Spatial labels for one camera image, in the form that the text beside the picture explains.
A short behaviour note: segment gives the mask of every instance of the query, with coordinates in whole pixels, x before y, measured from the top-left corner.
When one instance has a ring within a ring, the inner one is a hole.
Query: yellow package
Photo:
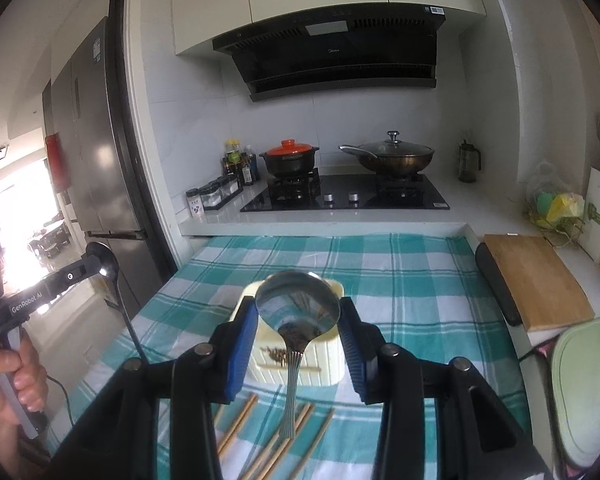
[[[551,203],[546,221],[555,226],[565,218],[581,218],[584,213],[584,199],[577,193],[560,193]]]

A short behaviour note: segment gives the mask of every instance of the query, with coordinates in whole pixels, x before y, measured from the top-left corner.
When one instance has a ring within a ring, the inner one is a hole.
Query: cutting board
[[[484,235],[528,332],[593,319],[582,288],[542,237]]]

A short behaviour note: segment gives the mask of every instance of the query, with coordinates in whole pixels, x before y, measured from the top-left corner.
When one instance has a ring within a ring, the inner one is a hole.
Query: wok
[[[371,142],[361,146],[343,144],[339,148],[358,158],[358,162],[368,170],[393,178],[405,178],[424,170],[435,152],[429,146],[397,140],[399,132],[387,132],[389,139],[384,142]]]

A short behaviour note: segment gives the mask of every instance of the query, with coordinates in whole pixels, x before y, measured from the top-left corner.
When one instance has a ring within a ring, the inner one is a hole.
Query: human hand
[[[25,333],[18,352],[0,350],[0,372],[14,372],[18,400],[30,412],[44,408],[48,394],[46,370],[40,365],[38,352]],[[12,476],[17,476],[19,469],[18,424],[18,418],[0,389],[0,463]]]
[[[30,412],[40,412],[45,407],[48,386],[46,370],[40,365],[38,352],[29,336],[24,334],[18,352],[0,350],[0,372],[14,372],[13,384],[18,400]],[[17,426],[18,418],[8,405],[0,389],[0,422]]]

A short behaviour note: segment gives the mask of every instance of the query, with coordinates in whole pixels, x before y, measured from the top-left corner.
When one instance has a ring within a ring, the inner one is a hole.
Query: metal spoon
[[[269,276],[256,292],[260,317],[286,345],[285,411],[282,438],[294,438],[296,389],[302,355],[309,342],[328,332],[340,317],[340,302],[331,287],[312,272],[283,270]]]

